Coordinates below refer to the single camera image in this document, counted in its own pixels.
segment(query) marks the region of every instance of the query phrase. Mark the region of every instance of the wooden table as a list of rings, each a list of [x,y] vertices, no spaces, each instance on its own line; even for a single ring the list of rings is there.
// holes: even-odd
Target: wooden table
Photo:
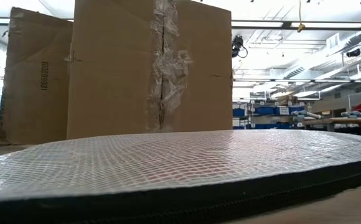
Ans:
[[[361,125],[361,119],[356,118],[326,118],[303,121],[305,129],[310,129],[313,124],[324,124],[327,126],[327,131],[335,131],[335,124],[359,124]]]
[[[361,187],[333,197],[227,224],[361,224]]]

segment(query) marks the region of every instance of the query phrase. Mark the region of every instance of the window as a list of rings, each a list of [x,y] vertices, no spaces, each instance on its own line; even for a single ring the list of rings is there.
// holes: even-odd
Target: window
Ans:
[[[361,93],[361,87],[356,88],[355,93]]]
[[[335,98],[335,99],[341,98],[341,93],[336,93],[336,94],[334,94],[334,98]]]

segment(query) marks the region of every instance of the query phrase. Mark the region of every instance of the blue storage bin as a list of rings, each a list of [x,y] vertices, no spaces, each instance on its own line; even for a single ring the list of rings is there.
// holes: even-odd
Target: blue storage bin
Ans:
[[[277,128],[277,124],[267,124],[266,125],[266,129],[273,129],[273,128]]]
[[[279,124],[280,128],[279,129],[290,129],[291,124]]]
[[[245,111],[244,109],[241,108],[237,108],[237,109],[233,109],[233,116],[245,116]]]
[[[289,114],[291,114],[294,111],[302,111],[302,110],[305,110],[305,108],[303,106],[290,107],[289,108],[289,111],[290,111]]]
[[[270,115],[273,114],[273,107],[271,106],[261,106],[256,108],[255,113],[259,115]]]
[[[233,130],[244,130],[243,126],[233,126]]]
[[[255,129],[268,129],[267,124],[255,124]]]

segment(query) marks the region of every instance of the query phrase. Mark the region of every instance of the ceiling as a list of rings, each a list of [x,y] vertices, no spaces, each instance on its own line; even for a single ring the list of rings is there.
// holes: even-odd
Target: ceiling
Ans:
[[[74,2],[75,0],[0,1],[0,22],[7,22],[13,6],[63,19],[72,19]],[[307,0],[301,0],[301,19],[302,21],[361,22],[360,2],[361,0],[310,0],[310,3],[307,3]],[[254,0],[253,2],[251,0],[203,0],[202,3],[231,11],[233,20],[299,20],[299,0]],[[7,44],[5,31],[7,27],[0,26],[0,45]],[[244,46],[248,50],[246,58],[233,59],[233,69],[235,74],[239,75],[235,78],[256,78],[284,72],[302,58],[308,58],[326,47],[326,40],[337,33],[343,36],[356,32],[304,30],[298,33],[295,30],[233,29],[232,33],[233,36],[243,37]],[[246,52],[242,50],[240,55],[244,56]],[[329,61],[311,69],[320,70],[321,74],[329,72],[342,66],[341,59],[341,55],[335,55],[334,58],[329,57]],[[350,61],[353,59],[346,58],[345,60],[353,63]],[[262,85],[262,83],[250,82],[249,88],[245,88],[244,91],[252,91],[257,85]]]

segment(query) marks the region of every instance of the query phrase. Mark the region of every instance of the ceiling beam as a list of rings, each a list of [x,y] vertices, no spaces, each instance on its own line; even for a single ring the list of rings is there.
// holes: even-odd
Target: ceiling beam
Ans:
[[[49,6],[49,4],[45,0],[38,0],[41,5],[48,10],[50,13],[50,16],[56,16],[56,13],[54,13],[54,10]]]
[[[361,31],[361,22],[302,21],[304,30]],[[232,29],[298,30],[299,21],[232,20]]]

